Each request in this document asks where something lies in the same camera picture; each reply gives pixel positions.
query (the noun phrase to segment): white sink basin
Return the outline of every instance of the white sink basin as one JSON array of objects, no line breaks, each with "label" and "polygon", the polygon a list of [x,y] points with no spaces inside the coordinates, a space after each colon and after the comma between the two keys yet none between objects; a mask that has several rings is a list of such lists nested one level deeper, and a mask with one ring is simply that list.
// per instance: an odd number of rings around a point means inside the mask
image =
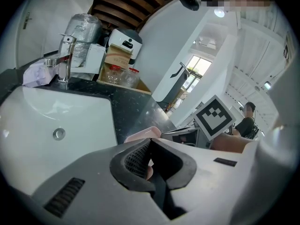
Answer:
[{"label": "white sink basin", "polygon": [[1,170],[28,195],[81,156],[116,145],[105,98],[18,87],[0,107]]}]

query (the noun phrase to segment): speckled granite countertop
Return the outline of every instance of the speckled granite countertop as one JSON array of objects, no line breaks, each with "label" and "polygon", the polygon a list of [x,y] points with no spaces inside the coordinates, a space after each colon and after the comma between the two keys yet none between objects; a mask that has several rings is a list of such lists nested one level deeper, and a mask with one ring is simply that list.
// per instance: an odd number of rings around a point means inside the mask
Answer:
[{"label": "speckled granite countertop", "polygon": [[[22,81],[21,70],[8,69],[0,74],[0,104],[22,84]],[[176,129],[165,112],[148,94],[74,77],[69,80],[68,90],[61,90],[56,78],[50,85],[41,88],[110,98],[118,144],[124,143],[128,136],[151,126],[156,126],[162,133]]]}]

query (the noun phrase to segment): chrome faucet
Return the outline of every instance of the chrome faucet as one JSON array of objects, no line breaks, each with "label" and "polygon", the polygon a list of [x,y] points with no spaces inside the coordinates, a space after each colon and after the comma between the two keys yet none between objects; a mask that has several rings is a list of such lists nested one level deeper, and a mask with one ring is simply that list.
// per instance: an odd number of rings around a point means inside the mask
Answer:
[{"label": "chrome faucet", "polygon": [[71,62],[76,38],[65,34],[62,35],[64,38],[62,40],[60,53],[45,58],[44,65],[48,67],[59,65],[58,82],[67,84],[71,73]]}]

